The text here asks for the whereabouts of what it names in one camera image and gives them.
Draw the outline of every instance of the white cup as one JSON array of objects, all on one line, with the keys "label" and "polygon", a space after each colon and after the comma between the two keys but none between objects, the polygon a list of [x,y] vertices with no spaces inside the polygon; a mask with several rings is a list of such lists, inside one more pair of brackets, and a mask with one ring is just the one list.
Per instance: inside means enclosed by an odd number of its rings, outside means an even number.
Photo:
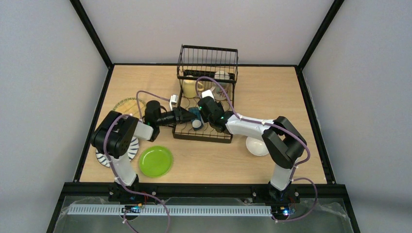
[{"label": "white cup", "polygon": [[[215,73],[214,78],[216,80],[229,80],[230,75],[229,73],[225,71],[218,71]],[[230,83],[219,82],[219,84],[223,87],[225,92],[228,92]],[[215,98],[215,100],[225,100],[226,99],[226,96],[224,95],[223,91],[215,83],[212,85],[212,88],[210,90],[212,91],[213,97]]]}]

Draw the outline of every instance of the wire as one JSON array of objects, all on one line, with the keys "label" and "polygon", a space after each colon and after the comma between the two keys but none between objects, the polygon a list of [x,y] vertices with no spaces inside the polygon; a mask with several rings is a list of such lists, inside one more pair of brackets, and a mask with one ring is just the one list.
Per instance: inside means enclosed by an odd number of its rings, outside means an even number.
[{"label": "wire", "polygon": [[149,197],[148,197],[148,196],[144,196],[144,207],[146,207],[147,199],[149,199]]},{"label": "wire", "polygon": [[143,121],[143,120],[142,120],[143,116],[142,116],[142,114],[141,114],[141,108],[140,108],[140,104],[139,104],[139,93],[140,93],[140,92],[143,92],[143,93],[152,95],[152,96],[154,96],[154,97],[158,97],[158,98],[161,99],[161,100],[170,101],[170,99],[167,99],[167,98],[164,98],[164,97],[155,95],[155,94],[150,93],[150,92],[148,92],[148,91],[140,90],[140,91],[136,92],[136,101],[137,101],[137,108],[139,109],[140,121]]},{"label": "wire", "polygon": [[127,213],[127,212],[129,212],[129,210],[125,210],[125,211],[124,211],[124,214],[123,214],[123,222],[126,223],[126,225],[127,225],[133,232],[139,233],[136,229],[134,229],[134,228],[132,227],[132,225],[130,225],[129,221],[127,221],[127,219],[126,219],[126,213]]},{"label": "wire", "polygon": [[308,216],[314,209],[316,206],[316,203],[318,202],[318,189],[316,188],[316,185],[313,181],[309,180],[308,178],[302,177],[302,178],[297,178],[295,179],[295,181],[300,181],[300,180],[306,180],[309,181],[312,185],[313,185],[313,189],[315,190],[315,201],[313,202],[312,207],[309,209],[309,211],[307,211],[304,215],[299,216],[297,218],[292,218],[292,219],[286,219],[286,220],[278,220],[276,219],[274,216],[272,216],[272,219],[278,223],[278,222],[292,222],[292,221],[297,221],[297,220],[301,220],[304,217]]},{"label": "wire", "polygon": [[[226,93],[226,91],[224,90],[224,88],[223,88],[216,80],[214,80],[214,79],[211,78],[211,77],[202,76],[202,77],[199,77],[199,78],[196,80],[196,85],[195,85],[196,94],[197,94],[199,97],[200,97],[200,95],[199,95],[199,92],[198,92],[198,90],[197,90],[197,83],[198,83],[200,80],[202,80],[202,79],[207,79],[207,80],[210,80],[210,81],[214,82],[214,83],[222,90],[222,92],[223,92],[224,95],[226,96],[226,99],[227,99],[227,102],[229,103],[230,108],[232,109],[233,114],[234,114],[238,119],[244,120],[244,121],[246,121],[246,122],[251,122],[251,123],[256,123],[256,124],[262,124],[261,121],[256,121],[256,120],[252,120],[252,119],[247,119],[247,118],[244,118],[244,117],[241,118],[241,117],[238,115],[238,113],[235,111],[235,108],[233,107],[233,104],[232,104],[232,102],[230,101],[230,98],[229,98],[228,94]],[[282,127],[280,127],[280,126],[278,126],[278,125],[275,125],[275,124],[272,124],[272,123],[268,123],[268,122],[265,122],[264,125],[274,127],[274,128],[276,128],[276,129],[279,129],[279,130],[287,133],[287,134],[290,135],[292,138],[294,138],[296,141],[298,141],[298,142],[303,146],[303,148],[305,148],[306,152],[308,153],[308,156],[306,157],[306,159],[304,159],[304,160],[302,160],[302,161],[300,161],[300,162],[297,162],[297,163],[293,166],[293,169],[292,169],[292,172],[291,172],[291,176],[289,177],[289,179],[293,181],[292,178],[293,178],[293,175],[295,174],[296,167],[297,167],[299,164],[302,164],[302,163],[304,163],[304,162],[306,162],[306,161],[308,161],[308,160],[310,159],[310,151],[309,151],[308,146],[307,146],[298,136],[294,135],[292,132],[288,131],[288,130],[285,129],[285,128],[282,128]]]},{"label": "wire", "polygon": [[[110,132],[112,132],[113,128],[115,127],[115,125],[117,124],[117,122],[118,122],[121,118],[123,118],[123,117],[129,117],[129,116],[130,116],[130,115],[128,115],[128,114],[122,114],[122,115],[118,116],[118,117],[113,121],[113,123],[110,125],[109,129],[107,130],[106,136],[104,137],[104,141],[103,141],[103,151],[104,151],[104,154],[106,155],[106,157],[107,157],[107,159],[108,159],[108,161],[109,161],[110,168],[112,169],[113,174],[115,175],[115,180],[119,181],[120,185],[123,187],[124,190],[126,190],[127,192],[132,193],[132,194],[138,194],[138,195],[143,195],[143,196],[147,196],[147,197],[153,198],[153,199],[155,199],[156,201],[158,201],[160,204],[163,205],[163,207],[164,207],[165,210],[166,210],[167,216],[168,216],[168,224],[167,224],[167,228],[166,228],[166,230],[165,230],[165,233],[167,233],[167,232],[169,231],[169,227],[170,227],[170,213],[169,213],[169,210],[167,209],[165,203],[163,203],[162,200],[160,200],[159,198],[157,198],[157,197],[155,197],[155,196],[153,196],[153,195],[150,195],[150,194],[147,194],[147,193],[136,192],[136,191],[132,191],[132,190],[128,189],[128,188],[126,187],[126,184],[121,180],[119,174],[117,173],[117,171],[116,171],[116,169],[115,169],[115,166],[114,166],[114,164],[113,164],[113,161],[112,161],[112,159],[110,158],[109,153],[107,152],[107,142],[108,142],[108,139],[109,139]],[[131,230],[133,230],[135,233],[138,233],[138,231],[136,231],[132,226],[130,226],[130,224],[127,222],[127,220],[123,220],[123,222],[126,223],[126,224],[129,226],[129,228],[130,228]]]}]

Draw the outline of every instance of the white plate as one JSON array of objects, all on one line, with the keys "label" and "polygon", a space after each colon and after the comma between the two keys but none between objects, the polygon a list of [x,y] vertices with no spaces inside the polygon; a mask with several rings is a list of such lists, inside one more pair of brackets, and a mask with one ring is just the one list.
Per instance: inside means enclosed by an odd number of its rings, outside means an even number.
[{"label": "white plate", "polygon": [[[127,155],[129,156],[129,161],[132,161],[137,155],[139,151],[139,139],[137,137],[133,137],[132,141],[130,142],[130,146],[127,149]],[[107,160],[104,154],[101,154],[96,149],[96,158],[99,163],[105,167],[110,167],[109,161]]]}]

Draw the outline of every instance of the black metal frame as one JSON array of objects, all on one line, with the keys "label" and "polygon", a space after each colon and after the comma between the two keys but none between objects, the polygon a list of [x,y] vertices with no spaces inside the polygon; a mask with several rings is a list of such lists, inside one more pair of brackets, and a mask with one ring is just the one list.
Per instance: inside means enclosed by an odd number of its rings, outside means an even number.
[{"label": "black metal frame", "polygon": [[83,8],[83,5],[80,3],[80,0],[70,0],[70,2],[73,5],[73,8],[76,10],[77,15],[82,21],[84,27],[86,28],[87,33],[89,33],[89,36],[93,41],[94,45],[96,46],[97,51],[100,53],[100,56],[102,57],[104,63],[106,64],[107,68],[110,69],[113,66],[113,63],[110,60],[109,55],[106,52],[106,49],[104,49],[103,44],[96,33],[96,30],[94,30],[94,27],[91,24],[91,21],[87,16],[86,11]]},{"label": "black metal frame", "polygon": [[342,6],[344,0],[334,0],[332,5],[329,8],[329,11],[327,12],[324,20],[321,23],[321,26],[319,27],[318,31],[316,32],[315,36],[313,37],[311,43],[309,44],[308,49],[306,50],[305,54],[302,57],[302,60],[300,61],[298,65],[298,69],[302,71],[306,64],[309,61],[309,58],[312,56],[313,52],[315,51],[316,47],[318,46],[319,42],[321,41],[323,35],[325,34],[327,28],[331,24],[333,18],[335,15],[338,13],[340,7]]},{"label": "black metal frame", "polygon": [[[108,187],[111,183],[65,183],[60,194],[59,200],[54,209],[52,218],[47,229],[52,233],[63,201],[68,196],[83,197],[106,197]],[[170,184],[170,183],[140,183],[139,187],[146,192],[156,192],[160,199],[171,197],[212,197],[212,198],[253,198],[255,190],[264,189],[266,184]],[[350,203],[346,187],[343,184],[317,184],[318,198],[340,198],[343,200],[344,207],[355,233],[359,233],[358,223]],[[291,184],[291,190],[299,193],[300,198],[313,198],[315,195],[311,184]]]},{"label": "black metal frame", "polygon": [[[90,146],[90,137],[96,127],[96,123],[103,105],[103,100],[107,92],[107,88],[110,82],[110,78],[113,69],[116,65],[130,65],[130,66],[176,66],[175,63],[158,63],[158,64],[146,64],[146,63],[115,63],[113,64],[105,51],[93,25],[90,22],[84,8],[79,0],[70,0],[74,9],[76,10],[80,20],[85,26],[87,32],[90,35],[93,43],[99,51],[102,59],[108,67],[108,73],[104,82],[104,86],[99,98],[98,105],[96,107],[93,120],[87,135],[86,143],[83,148],[83,152],[75,173],[75,177],[72,183],[65,183],[60,198],[57,202],[56,208],[52,215],[49,228],[47,232],[53,232],[56,220],[60,214],[61,207],[63,205],[64,198],[66,196],[108,196],[108,186],[112,183],[80,183],[78,182],[85,164],[87,152]],[[325,16],[322,24],[316,32],[312,42],[310,43],[307,51],[305,52],[299,65],[260,65],[260,64],[239,64],[239,67],[293,67],[295,68],[296,75],[299,81],[299,85],[302,91],[302,96],[305,102],[305,106],[308,112],[310,124],[313,130],[313,134],[318,147],[319,155],[322,161],[327,184],[317,184],[318,197],[319,198],[342,198],[346,211],[351,219],[354,232],[359,233],[359,227],[353,213],[353,209],[349,200],[346,188],[342,184],[336,184],[335,177],[332,171],[332,167],[326,152],[326,148],[323,142],[323,138],[320,132],[319,124],[317,122],[316,114],[310,99],[310,94],[305,83],[305,79],[302,73],[305,65],[310,59],[311,55],[315,51],[317,45],[325,34],[328,26],[331,24],[333,18],[337,14],[340,6],[343,4],[343,0],[334,0],[327,15]],[[235,197],[235,198],[253,198],[253,191],[264,189],[267,184],[172,184],[172,183],[141,183],[140,187],[145,190],[156,191],[158,197]],[[301,198],[312,198],[314,196],[313,187],[310,184],[291,184],[291,189],[296,189],[299,192]]]}]

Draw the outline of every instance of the dish rack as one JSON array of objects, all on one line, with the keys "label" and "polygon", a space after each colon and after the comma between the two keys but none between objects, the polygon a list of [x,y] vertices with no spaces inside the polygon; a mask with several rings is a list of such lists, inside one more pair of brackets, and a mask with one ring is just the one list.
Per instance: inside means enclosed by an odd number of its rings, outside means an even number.
[{"label": "dish rack", "polygon": [[[238,79],[238,50],[182,45],[177,65],[177,78],[180,82],[180,94],[178,106],[188,110],[190,107],[199,107],[198,97],[186,98],[183,94],[183,80],[196,80],[201,76],[215,77],[215,73],[224,71],[229,74],[229,79],[218,79],[220,83],[228,83],[227,94],[234,105],[235,86]],[[201,80],[205,90],[211,89],[214,83],[212,81]],[[217,100],[222,103],[225,111],[230,110],[227,100]],[[196,140],[206,142],[231,143],[233,135],[218,133],[209,123],[204,123],[203,128],[194,130],[191,122],[178,124],[172,130],[174,138],[185,140]]]}]

